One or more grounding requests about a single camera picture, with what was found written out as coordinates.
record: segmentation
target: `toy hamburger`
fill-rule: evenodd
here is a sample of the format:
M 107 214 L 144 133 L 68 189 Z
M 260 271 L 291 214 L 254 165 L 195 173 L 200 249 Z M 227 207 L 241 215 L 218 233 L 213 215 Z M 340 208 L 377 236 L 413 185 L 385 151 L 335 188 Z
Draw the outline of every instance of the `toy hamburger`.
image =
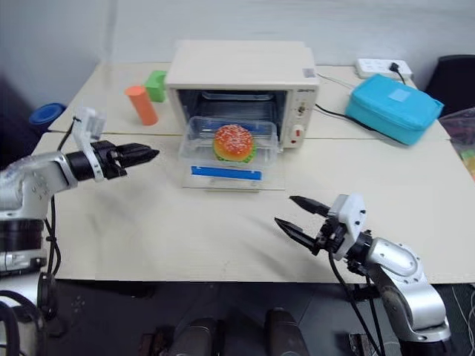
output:
M 214 154 L 220 161 L 251 162 L 256 153 L 251 133 L 239 125 L 221 126 L 214 135 Z

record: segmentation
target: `black chair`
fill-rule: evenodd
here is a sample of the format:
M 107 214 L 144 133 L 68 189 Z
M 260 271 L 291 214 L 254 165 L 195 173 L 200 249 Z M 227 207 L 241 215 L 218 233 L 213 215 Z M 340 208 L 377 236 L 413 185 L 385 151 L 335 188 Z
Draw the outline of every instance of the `black chair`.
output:
M 0 113 L 0 170 L 31 154 L 40 137 L 28 121 Z
M 444 104 L 441 117 L 475 107 L 475 55 L 440 57 L 425 92 Z

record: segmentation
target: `oven label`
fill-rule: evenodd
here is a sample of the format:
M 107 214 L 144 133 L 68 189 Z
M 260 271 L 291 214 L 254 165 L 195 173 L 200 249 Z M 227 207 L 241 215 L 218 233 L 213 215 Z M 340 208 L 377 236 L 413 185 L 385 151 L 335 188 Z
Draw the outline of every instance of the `oven label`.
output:
M 315 70 L 313 68 L 304 68 L 304 69 L 302 69 L 302 71 L 304 72 L 304 77 L 305 78 L 315 78 L 316 77 Z

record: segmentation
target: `plastic bag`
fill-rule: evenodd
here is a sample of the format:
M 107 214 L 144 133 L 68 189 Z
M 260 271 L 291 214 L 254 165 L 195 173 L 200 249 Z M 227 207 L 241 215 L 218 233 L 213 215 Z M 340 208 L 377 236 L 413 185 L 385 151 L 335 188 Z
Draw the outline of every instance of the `plastic bag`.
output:
M 451 113 L 441 117 L 439 121 L 475 180 L 475 108 Z

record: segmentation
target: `blue lid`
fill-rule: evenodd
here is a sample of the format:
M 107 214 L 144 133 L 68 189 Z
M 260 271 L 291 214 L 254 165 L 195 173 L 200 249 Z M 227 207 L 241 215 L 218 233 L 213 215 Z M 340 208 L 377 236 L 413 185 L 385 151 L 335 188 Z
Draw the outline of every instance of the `blue lid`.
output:
M 444 106 L 420 90 L 379 74 L 355 88 L 352 98 L 382 119 L 416 130 L 430 125 Z
M 53 122 L 63 113 L 66 107 L 58 102 L 52 102 L 36 109 L 29 118 L 30 124 L 42 125 L 48 122 Z

